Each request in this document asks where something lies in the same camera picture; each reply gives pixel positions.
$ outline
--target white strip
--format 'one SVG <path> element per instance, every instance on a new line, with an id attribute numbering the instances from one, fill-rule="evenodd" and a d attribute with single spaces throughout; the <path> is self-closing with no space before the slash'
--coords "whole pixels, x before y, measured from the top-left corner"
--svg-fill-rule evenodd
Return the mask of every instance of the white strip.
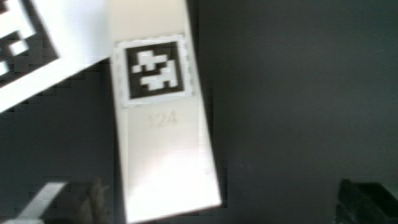
<path id="1" fill-rule="evenodd" d="M 220 205 L 220 194 L 184 0 L 108 0 L 108 3 L 124 209 L 128 223 L 140 223 Z M 126 95 L 124 72 L 133 66 L 124 48 L 142 46 L 138 43 L 152 45 L 170 40 L 170 36 L 186 40 L 177 50 L 186 49 L 179 56 L 186 60 L 184 89 L 190 87 L 191 93 L 181 91 L 183 97 L 161 101 L 167 94 L 156 95 L 149 104 L 149 97 L 136 98 L 136 106 Z"/>
<path id="2" fill-rule="evenodd" d="M 48 183 L 37 193 L 33 200 L 30 201 L 23 212 L 17 216 L 17 219 L 39 218 L 46 208 L 51 204 L 51 201 L 58 195 L 58 192 L 65 186 L 65 183 Z"/>

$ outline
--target dark background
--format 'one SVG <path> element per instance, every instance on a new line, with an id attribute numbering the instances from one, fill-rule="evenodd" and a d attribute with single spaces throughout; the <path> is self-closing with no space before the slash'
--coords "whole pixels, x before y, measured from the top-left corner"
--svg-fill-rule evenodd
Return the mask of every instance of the dark background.
<path id="1" fill-rule="evenodd" d="M 398 1 L 190 1 L 223 206 L 158 223 L 330 223 L 337 184 L 398 182 Z M 108 61 L 0 114 L 0 217 L 101 177 L 120 223 Z"/>

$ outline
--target black surface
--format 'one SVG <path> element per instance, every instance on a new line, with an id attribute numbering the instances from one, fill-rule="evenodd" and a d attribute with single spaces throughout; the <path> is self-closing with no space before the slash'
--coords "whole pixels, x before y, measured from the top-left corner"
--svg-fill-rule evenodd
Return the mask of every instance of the black surface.
<path id="1" fill-rule="evenodd" d="M 335 220 L 358 224 L 398 223 L 398 201 L 380 183 L 342 180 L 337 199 Z"/>
<path id="2" fill-rule="evenodd" d="M 398 1 L 190 9 L 225 203 L 158 223 L 330 223 L 341 178 L 398 181 Z M 56 91 L 0 115 L 1 215 L 48 175 L 117 183 L 108 76 Z"/>
<path id="3" fill-rule="evenodd" d="M 40 220 L 46 224 L 108 224 L 104 201 L 106 188 L 101 180 L 71 182 L 46 208 Z"/>

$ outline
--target qr-like tag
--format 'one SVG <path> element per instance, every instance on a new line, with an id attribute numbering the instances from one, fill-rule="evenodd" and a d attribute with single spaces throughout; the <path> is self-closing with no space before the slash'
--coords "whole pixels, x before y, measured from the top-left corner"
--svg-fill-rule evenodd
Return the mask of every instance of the qr-like tag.
<path id="1" fill-rule="evenodd" d="M 181 35 L 119 43 L 117 56 L 122 93 L 129 105 L 151 104 L 191 95 Z"/>
<path id="2" fill-rule="evenodd" d="M 0 0 L 0 88 L 55 59 L 30 0 Z"/>

